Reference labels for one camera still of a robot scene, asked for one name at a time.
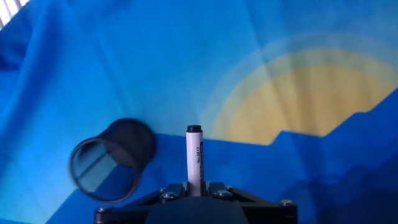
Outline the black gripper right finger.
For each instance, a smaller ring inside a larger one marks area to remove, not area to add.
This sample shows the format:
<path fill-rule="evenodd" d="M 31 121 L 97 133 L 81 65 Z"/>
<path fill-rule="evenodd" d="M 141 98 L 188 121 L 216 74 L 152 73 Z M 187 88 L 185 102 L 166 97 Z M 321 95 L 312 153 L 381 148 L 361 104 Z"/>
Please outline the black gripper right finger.
<path fill-rule="evenodd" d="M 208 197 L 235 203 L 248 223 L 298 223 L 298 206 L 291 200 L 269 202 L 223 182 L 207 181 L 205 189 Z"/>

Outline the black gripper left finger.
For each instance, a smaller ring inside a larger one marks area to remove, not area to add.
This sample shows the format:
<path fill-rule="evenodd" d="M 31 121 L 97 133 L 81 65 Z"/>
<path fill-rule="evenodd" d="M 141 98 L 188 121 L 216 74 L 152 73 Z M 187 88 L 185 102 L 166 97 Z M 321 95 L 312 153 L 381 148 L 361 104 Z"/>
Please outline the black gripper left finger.
<path fill-rule="evenodd" d="M 150 211 L 167 202 L 188 195 L 188 182 L 169 184 L 165 189 L 153 191 L 122 207 L 99 208 L 94 212 L 95 224 L 144 224 Z"/>

